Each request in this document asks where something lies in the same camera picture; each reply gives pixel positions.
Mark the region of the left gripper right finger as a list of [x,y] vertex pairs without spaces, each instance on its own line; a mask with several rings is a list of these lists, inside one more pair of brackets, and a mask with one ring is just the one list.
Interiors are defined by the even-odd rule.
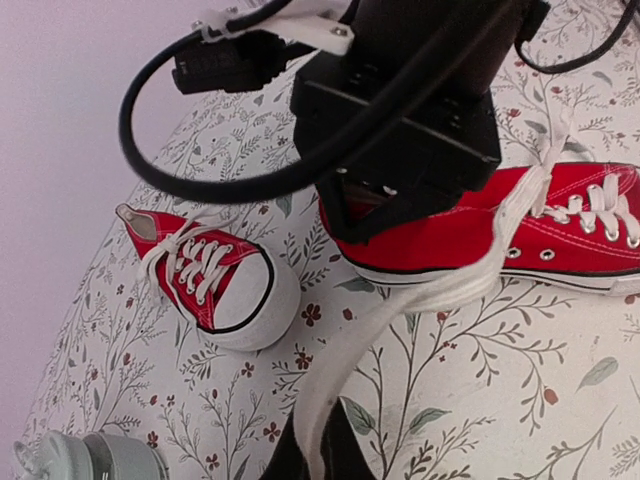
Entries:
[[336,401],[323,432],[321,455],[326,480],[375,480],[356,440],[345,408]]

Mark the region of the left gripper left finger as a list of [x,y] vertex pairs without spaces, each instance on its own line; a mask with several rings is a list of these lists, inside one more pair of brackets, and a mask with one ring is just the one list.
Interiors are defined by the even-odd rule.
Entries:
[[290,414],[260,480],[310,480],[308,466],[295,440]]

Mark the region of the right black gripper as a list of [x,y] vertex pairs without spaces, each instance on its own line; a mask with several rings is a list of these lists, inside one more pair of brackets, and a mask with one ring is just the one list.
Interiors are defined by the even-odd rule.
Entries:
[[[312,57],[296,73],[290,102],[300,156],[337,134],[383,85],[371,66],[327,53]],[[450,195],[482,190],[500,163],[491,95],[464,101],[438,94],[345,167],[348,179],[398,194],[350,193],[348,204],[342,180],[331,177],[317,183],[319,207],[334,239],[366,244],[385,231],[449,210]]]

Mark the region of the red sneaker with laces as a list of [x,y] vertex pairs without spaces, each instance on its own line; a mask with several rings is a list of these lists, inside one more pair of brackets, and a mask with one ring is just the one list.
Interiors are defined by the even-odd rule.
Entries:
[[252,352],[276,343],[301,303],[294,270],[265,246],[229,232],[235,215],[188,217],[116,208],[140,259],[139,275],[214,344]]

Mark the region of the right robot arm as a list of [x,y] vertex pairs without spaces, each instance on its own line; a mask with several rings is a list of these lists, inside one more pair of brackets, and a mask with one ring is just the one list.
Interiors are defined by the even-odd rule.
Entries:
[[446,212],[482,190],[501,162],[490,85],[512,45],[532,39],[545,1],[364,1],[343,57],[320,53],[297,73],[291,111],[302,157],[362,113],[408,67],[376,138],[315,184],[329,233],[365,243]]

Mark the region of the floral patterned table mat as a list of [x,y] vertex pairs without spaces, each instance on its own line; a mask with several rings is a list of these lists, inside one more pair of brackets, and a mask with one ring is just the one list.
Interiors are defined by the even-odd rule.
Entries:
[[[492,86],[505,167],[528,166],[563,107],[565,160],[639,163],[639,30],[599,61],[542,76],[510,55]],[[390,292],[359,278],[316,194],[225,207],[234,235],[298,275],[287,335],[226,351],[139,277],[121,222],[55,340],[22,439],[103,431],[159,452],[173,479],[256,479],[311,363]],[[503,279],[464,308],[396,318],[342,390],[347,436],[377,479],[635,479],[639,299]]]

